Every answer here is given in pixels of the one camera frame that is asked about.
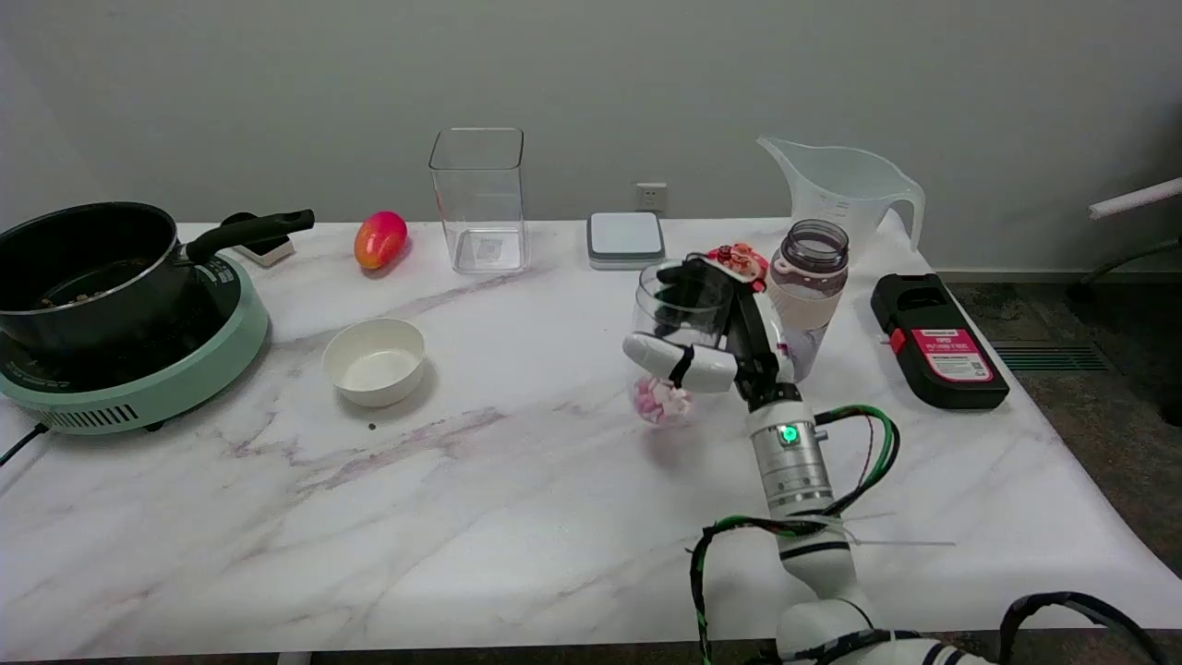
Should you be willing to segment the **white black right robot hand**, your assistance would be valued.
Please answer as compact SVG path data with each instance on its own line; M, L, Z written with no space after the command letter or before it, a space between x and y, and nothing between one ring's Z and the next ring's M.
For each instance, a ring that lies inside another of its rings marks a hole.
M742 276L691 252L641 274L639 321L623 340L634 365L691 395L736 387L751 412L801 400L771 299Z

